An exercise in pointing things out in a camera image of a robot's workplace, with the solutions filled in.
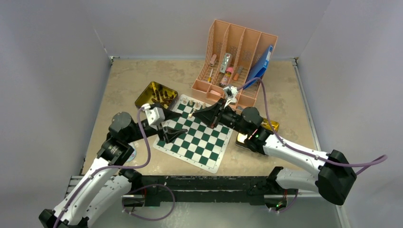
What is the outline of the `green white chess board mat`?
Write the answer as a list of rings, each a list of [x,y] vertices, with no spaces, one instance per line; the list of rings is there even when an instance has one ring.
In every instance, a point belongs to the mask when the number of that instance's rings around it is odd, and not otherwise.
[[[188,99],[187,105],[182,103],[183,99]],[[190,100],[193,100],[193,105],[189,105]],[[199,107],[195,107],[196,102],[200,103]],[[187,129],[188,132],[180,135],[172,143],[156,139],[153,147],[197,168],[216,173],[229,145],[233,130],[222,124],[212,129],[195,117],[189,118],[188,115],[192,111],[201,109],[202,104],[203,102],[200,100],[180,95],[172,110],[182,113],[182,117],[166,121],[164,126]]]

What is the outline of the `gold tin with dark pieces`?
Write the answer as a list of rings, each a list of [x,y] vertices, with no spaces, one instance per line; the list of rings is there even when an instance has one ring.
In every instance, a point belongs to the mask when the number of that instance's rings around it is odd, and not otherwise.
[[[176,90],[152,81],[139,95],[134,104],[137,109],[144,104],[154,103],[159,103],[166,109],[172,109],[178,99],[179,94]]]

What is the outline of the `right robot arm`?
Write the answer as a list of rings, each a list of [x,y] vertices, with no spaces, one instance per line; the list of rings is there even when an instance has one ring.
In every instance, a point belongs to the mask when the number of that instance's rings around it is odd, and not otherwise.
[[[343,205],[357,178],[342,152],[310,150],[277,137],[262,126],[263,117],[255,107],[247,107],[238,114],[225,106],[221,98],[214,105],[194,111],[193,116],[210,128],[221,124],[247,135],[244,143],[253,152],[277,157],[301,168],[300,171],[281,168],[274,172],[267,180],[267,188],[272,193],[283,189],[308,190],[319,193],[330,203]]]

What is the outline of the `pink desk organizer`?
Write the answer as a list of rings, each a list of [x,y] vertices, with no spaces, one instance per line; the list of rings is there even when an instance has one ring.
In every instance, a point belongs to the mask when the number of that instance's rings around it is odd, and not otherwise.
[[[216,19],[209,29],[204,66],[192,85],[192,96],[208,104],[225,96],[223,88],[219,86],[224,73],[220,73],[219,68],[224,54],[231,53],[233,57],[230,67],[233,67],[233,73],[227,85],[241,87],[241,90],[236,96],[237,103],[229,106],[237,112],[254,106],[260,82],[254,81],[246,89],[243,86],[252,66],[270,45],[275,49],[277,40],[275,35]],[[237,81],[233,81],[239,66],[243,66],[242,73]]]

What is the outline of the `white blue round disc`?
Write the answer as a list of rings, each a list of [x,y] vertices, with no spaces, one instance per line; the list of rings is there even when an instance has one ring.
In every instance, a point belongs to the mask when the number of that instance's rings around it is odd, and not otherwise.
[[[134,148],[134,151],[131,153],[131,155],[128,157],[128,159],[126,160],[126,162],[131,162],[132,160],[135,159],[137,155],[137,150]]]

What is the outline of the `blue folder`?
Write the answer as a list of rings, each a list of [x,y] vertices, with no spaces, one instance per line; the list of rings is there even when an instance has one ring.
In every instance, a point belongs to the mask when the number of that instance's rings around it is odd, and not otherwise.
[[[273,45],[270,45],[260,56],[260,58],[257,60],[257,62],[252,66],[252,68],[249,71],[249,74],[246,79],[246,83],[243,86],[243,89],[246,89],[250,87],[254,82],[249,82],[250,80],[259,77],[262,78],[264,75],[265,71],[268,68],[269,65],[269,60],[271,57],[271,54],[273,52]]]

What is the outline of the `pink capped bottle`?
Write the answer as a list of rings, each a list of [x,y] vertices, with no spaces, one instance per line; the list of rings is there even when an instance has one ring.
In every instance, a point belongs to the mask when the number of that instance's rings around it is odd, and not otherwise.
[[[233,67],[228,67],[226,69],[221,81],[219,82],[220,87],[224,88],[228,84],[232,73],[233,73]]]

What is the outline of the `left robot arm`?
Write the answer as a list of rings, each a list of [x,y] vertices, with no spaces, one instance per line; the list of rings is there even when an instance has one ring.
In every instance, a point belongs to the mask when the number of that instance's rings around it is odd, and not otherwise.
[[[137,194],[141,190],[141,174],[136,170],[150,162],[151,149],[147,143],[147,160],[143,165],[125,166],[134,152],[130,144],[153,135],[171,143],[186,130],[162,126],[166,120],[181,117],[181,113],[156,104],[145,104],[140,110],[145,112],[146,119],[138,123],[127,112],[113,117],[107,139],[84,177],[62,202],[39,215],[43,227],[90,228],[118,198],[127,192]]]

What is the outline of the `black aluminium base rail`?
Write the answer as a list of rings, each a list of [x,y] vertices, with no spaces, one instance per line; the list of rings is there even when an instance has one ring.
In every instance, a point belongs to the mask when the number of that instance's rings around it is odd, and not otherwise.
[[[282,189],[267,176],[150,176],[141,175],[141,187],[131,188],[125,194],[140,194],[147,207],[161,202],[214,202],[264,205],[276,213],[288,207],[287,195],[296,195],[299,189]]]

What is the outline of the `grey box in organizer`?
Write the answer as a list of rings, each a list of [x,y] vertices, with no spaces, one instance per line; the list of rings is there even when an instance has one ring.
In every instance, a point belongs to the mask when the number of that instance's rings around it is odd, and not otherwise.
[[[230,67],[230,64],[232,62],[232,57],[233,55],[231,53],[225,53],[219,68],[220,73],[225,73],[227,68]]]

